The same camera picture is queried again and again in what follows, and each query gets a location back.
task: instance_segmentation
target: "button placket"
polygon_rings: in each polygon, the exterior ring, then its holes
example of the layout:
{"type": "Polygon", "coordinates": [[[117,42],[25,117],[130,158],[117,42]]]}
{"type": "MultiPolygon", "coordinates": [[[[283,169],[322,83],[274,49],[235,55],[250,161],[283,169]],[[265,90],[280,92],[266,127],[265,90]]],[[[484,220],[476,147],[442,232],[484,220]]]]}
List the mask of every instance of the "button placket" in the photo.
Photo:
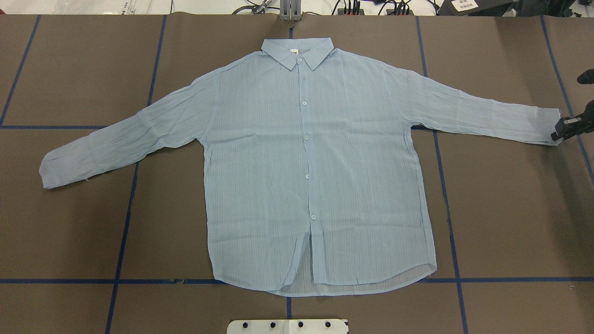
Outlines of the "button placket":
{"type": "Polygon", "coordinates": [[[326,283],[326,255],[324,254],[324,235],[322,233],[321,221],[318,207],[318,189],[316,176],[317,163],[315,154],[315,136],[313,136],[313,120],[311,116],[311,100],[309,98],[308,79],[312,74],[310,68],[306,65],[297,66],[299,71],[299,101],[301,120],[303,125],[303,143],[305,146],[305,156],[307,159],[308,174],[308,207],[309,207],[309,225],[311,228],[311,251],[312,268],[315,283],[326,283]]]}

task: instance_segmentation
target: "metal plate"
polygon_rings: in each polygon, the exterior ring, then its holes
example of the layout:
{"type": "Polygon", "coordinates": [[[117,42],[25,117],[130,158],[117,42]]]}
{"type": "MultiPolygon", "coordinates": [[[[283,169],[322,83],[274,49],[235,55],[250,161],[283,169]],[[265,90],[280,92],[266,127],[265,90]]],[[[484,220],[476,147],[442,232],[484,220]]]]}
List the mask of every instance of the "metal plate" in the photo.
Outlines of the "metal plate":
{"type": "Polygon", "coordinates": [[[227,334],[348,333],[349,322],[341,319],[234,320],[227,327],[227,334]]]}

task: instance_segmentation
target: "long-sleeve shirt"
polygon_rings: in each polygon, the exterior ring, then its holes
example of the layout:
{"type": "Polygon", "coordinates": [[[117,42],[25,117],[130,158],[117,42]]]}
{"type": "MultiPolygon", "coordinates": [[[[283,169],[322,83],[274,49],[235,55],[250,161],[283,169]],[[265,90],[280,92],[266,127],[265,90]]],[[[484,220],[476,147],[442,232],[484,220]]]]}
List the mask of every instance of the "long-sleeve shirt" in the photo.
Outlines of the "long-sleeve shirt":
{"type": "Polygon", "coordinates": [[[216,279],[285,296],[369,294],[437,269],[412,126],[555,145],[559,117],[471,96],[329,38],[265,40],[49,152],[39,172],[45,188],[59,187],[198,140],[216,279]]]}

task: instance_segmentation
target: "black device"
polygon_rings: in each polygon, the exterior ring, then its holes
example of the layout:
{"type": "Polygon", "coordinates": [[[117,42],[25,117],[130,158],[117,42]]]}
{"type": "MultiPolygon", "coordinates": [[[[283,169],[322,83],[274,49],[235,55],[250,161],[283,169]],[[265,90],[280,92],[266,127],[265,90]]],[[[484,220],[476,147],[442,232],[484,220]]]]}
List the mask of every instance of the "black device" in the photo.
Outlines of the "black device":
{"type": "MultiPolygon", "coordinates": [[[[582,73],[577,82],[580,84],[594,84],[594,69],[582,73]]],[[[561,117],[555,124],[555,132],[551,134],[553,140],[560,138],[569,139],[576,134],[591,133],[594,131],[594,100],[588,102],[583,113],[571,117],[561,117]]]]}

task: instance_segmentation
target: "shirt collar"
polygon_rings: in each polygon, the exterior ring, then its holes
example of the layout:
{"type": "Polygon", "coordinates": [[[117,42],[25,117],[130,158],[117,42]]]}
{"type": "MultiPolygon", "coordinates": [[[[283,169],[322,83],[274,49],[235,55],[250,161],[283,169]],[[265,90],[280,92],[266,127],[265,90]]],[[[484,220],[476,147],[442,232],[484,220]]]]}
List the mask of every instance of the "shirt collar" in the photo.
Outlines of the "shirt collar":
{"type": "Polygon", "coordinates": [[[305,59],[309,68],[315,70],[334,49],[330,38],[265,39],[262,51],[281,63],[289,71],[295,67],[298,57],[305,59]],[[297,55],[291,49],[309,49],[297,55]]]}

